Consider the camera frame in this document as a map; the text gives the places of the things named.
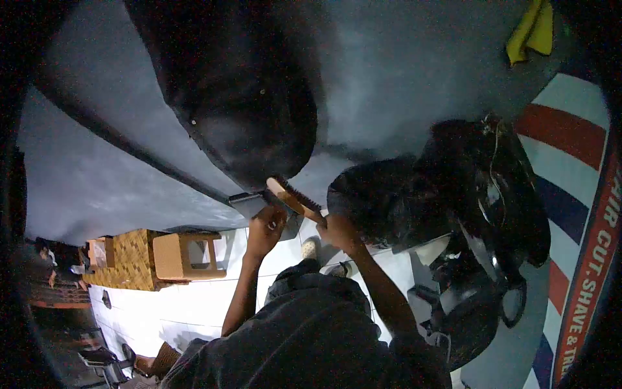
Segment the hair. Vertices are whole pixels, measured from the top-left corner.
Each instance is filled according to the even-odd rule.
[[[43,238],[35,239],[35,249],[40,253],[44,248],[49,250],[47,242]]]

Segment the yellow cloth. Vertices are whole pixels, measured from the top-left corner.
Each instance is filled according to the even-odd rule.
[[[549,0],[529,3],[527,12],[506,44],[511,66],[527,60],[526,47],[542,55],[549,55],[553,49],[553,7]]]

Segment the brush bristles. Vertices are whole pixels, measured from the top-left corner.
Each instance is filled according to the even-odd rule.
[[[280,177],[273,177],[273,178],[279,183],[279,185],[283,187],[283,189],[285,189],[290,195],[294,196],[300,204],[304,205],[311,211],[320,213],[322,208],[320,207],[318,203],[314,202],[313,200],[311,200],[304,194],[300,193],[298,190],[294,189],[294,187],[292,187],[286,180]]]

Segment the blue stripe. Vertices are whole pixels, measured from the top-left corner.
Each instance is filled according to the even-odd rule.
[[[540,338],[540,347],[536,351],[536,357],[531,367],[534,368],[540,388],[550,388],[550,374],[553,370],[553,351],[550,349],[549,341],[546,340],[544,334]]]
[[[536,190],[544,203],[549,219],[578,245],[581,244],[581,235],[589,213],[588,207],[570,193],[540,176],[536,176]]]

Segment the white sneaker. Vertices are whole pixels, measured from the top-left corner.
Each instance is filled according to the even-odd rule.
[[[310,259],[317,261],[317,253],[320,251],[320,244],[317,237],[310,237],[305,239],[302,244],[302,259]]]

